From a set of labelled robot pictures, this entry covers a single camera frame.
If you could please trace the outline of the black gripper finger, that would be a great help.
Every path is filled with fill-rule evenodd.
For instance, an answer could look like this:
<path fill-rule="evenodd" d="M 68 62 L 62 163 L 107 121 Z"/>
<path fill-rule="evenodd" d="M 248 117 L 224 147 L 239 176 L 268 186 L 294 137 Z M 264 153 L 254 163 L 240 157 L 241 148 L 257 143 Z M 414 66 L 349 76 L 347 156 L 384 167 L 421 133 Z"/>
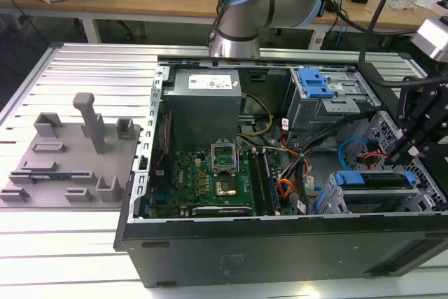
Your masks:
<path fill-rule="evenodd" d="M 388 148 L 387 160 L 389 163 L 409 163 L 413 156 L 409 154 L 412 145 L 408 135 L 409 103 L 411 101 L 413 89 L 403 87 L 400 91 L 397 107 L 397 126 L 400 128 L 397 133 L 397 139 L 392 146 Z"/>
<path fill-rule="evenodd" d="M 447 135 L 447 98 L 422 99 L 409 115 L 409 154 L 424 154 Z"/>

